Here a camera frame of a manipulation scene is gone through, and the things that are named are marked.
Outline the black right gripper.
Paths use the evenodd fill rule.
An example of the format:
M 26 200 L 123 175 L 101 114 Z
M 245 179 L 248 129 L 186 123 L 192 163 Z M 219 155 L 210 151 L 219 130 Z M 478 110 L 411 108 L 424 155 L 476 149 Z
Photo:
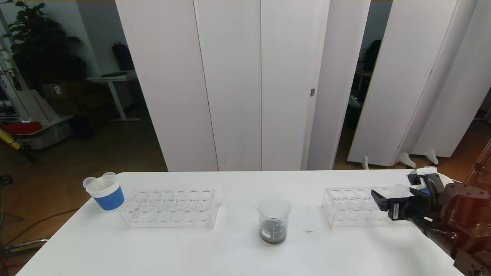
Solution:
M 431 215 L 431 198 L 426 196 L 425 192 L 412 187 L 409 187 L 409 191 L 414 196 L 386 199 L 376 190 L 371 190 L 371 196 L 379 210 L 388 211 L 391 220 L 407 220 L 418 223 Z

